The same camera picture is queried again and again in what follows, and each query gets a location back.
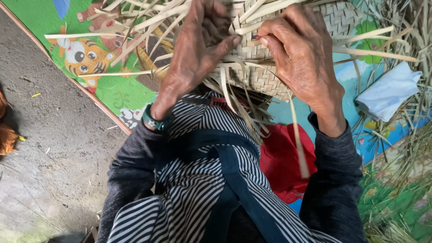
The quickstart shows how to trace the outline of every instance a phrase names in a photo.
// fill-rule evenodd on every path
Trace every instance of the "white tissue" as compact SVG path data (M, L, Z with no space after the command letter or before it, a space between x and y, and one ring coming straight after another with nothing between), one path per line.
M376 121L388 122L402 102L419 91L421 75L407 62L399 63L356 98L359 109Z

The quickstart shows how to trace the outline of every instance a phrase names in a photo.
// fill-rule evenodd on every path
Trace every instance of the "brown cloth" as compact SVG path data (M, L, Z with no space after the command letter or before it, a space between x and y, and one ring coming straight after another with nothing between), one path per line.
M6 113L7 101L4 95L0 92L0 118ZM6 155L14 151L13 146L15 145L18 135L15 131L4 125L0 124L0 155Z

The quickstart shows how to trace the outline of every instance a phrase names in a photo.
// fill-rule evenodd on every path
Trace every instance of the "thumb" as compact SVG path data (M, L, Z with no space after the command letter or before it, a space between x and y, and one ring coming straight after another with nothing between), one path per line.
M260 38L261 44L267 47L272 55L274 61L276 62L276 66L284 63L284 59L288 56L285 48L283 47L283 43L275 36L266 35Z
M241 42L241 37L238 35L228 36L223 39L212 51L212 59L219 62L228 52L236 47Z

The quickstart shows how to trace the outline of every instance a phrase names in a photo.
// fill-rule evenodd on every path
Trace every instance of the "fingernail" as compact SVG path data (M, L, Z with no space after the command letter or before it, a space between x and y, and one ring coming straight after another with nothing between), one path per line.
M234 40L232 41L232 43L234 44L234 46L240 44L241 42L241 37L237 36L236 38L234 38Z
M261 44L263 44L265 47L267 47L267 43L269 43L269 41L267 40L267 38L261 37L260 41L261 41Z

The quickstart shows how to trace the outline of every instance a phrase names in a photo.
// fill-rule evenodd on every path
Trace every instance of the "hand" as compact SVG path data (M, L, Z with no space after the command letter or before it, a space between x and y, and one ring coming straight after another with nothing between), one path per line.
M161 120L172 112L181 97L198 86L213 71L220 60L237 46L237 35L221 39L213 47L206 48L210 36L228 24L225 6L217 0L193 0L178 34L167 77L161 82L159 94L152 105L151 115Z
M320 131L340 136L346 128L345 93L333 70L332 40L321 12L298 3L258 30L276 62L276 75L317 114Z

